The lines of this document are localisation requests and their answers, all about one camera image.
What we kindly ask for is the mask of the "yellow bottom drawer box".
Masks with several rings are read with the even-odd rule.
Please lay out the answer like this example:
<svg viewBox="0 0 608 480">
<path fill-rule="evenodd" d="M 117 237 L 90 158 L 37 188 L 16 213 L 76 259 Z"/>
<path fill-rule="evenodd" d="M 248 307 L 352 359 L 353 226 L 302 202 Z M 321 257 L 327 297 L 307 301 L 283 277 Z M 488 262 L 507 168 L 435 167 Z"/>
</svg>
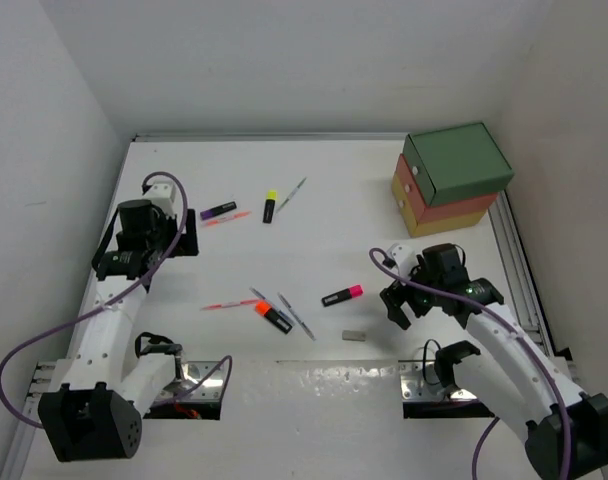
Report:
<svg viewBox="0 0 608 480">
<path fill-rule="evenodd" d="M 393 176 L 392 192 L 408 234 L 412 238 L 472 227 L 486 215 L 486 211 L 483 210 L 422 223 L 417 221 L 397 175 Z"/>
</svg>

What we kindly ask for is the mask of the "blue clear pen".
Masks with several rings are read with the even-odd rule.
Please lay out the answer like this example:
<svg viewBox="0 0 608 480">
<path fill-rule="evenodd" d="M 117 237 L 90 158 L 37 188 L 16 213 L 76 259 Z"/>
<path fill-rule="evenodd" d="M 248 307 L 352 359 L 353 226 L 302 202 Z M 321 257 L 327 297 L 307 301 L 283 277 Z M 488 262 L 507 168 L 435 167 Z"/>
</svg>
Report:
<svg viewBox="0 0 608 480">
<path fill-rule="evenodd" d="M 270 299 L 268 299 L 266 296 L 264 296 L 261 292 L 259 292 L 257 289 L 253 288 L 253 287 L 249 287 L 249 290 L 260 300 L 268 303 L 274 310 L 276 310 L 278 312 L 278 314 L 281 316 L 281 318 L 290 326 L 290 328 L 292 329 L 294 327 L 294 320 L 291 319 L 289 317 L 289 315 L 284 312 L 283 310 L 280 309 L 280 307 L 275 304 L 274 302 L 272 302 Z"/>
</svg>

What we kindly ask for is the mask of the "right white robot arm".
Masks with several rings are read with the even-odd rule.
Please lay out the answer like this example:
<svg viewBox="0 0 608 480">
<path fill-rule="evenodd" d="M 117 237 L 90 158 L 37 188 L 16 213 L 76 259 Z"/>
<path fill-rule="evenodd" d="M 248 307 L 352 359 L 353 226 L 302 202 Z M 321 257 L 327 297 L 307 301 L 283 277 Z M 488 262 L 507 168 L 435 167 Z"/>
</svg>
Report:
<svg viewBox="0 0 608 480">
<path fill-rule="evenodd" d="M 608 465 L 608 398 L 588 394 L 542 352 L 486 279 L 471 279 L 466 255 L 454 244 L 415 253 L 394 244 L 369 257 L 392 278 L 380 297 L 402 329 L 432 309 L 455 319 L 468 339 L 435 353 L 440 390 L 464 389 L 523 443 L 542 479 L 577 479 Z"/>
</svg>

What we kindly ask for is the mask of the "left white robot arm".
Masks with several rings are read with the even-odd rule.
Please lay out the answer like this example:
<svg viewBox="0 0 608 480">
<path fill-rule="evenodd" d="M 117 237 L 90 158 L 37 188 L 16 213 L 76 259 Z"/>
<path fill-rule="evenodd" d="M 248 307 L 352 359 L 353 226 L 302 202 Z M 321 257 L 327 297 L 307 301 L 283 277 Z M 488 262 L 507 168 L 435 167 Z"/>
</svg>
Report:
<svg viewBox="0 0 608 480">
<path fill-rule="evenodd" d="M 162 257 L 198 253 L 196 215 L 180 226 L 168 199 L 118 205 L 93 259 L 100 311 L 87 324 L 60 386 L 42 395 L 38 415 L 61 462 L 128 459 L 137 452 L 142 420 L 161 391 L 181 377 L 175 342 L 145 347 L 123 372 L 138 312 Z"/>
</svg>

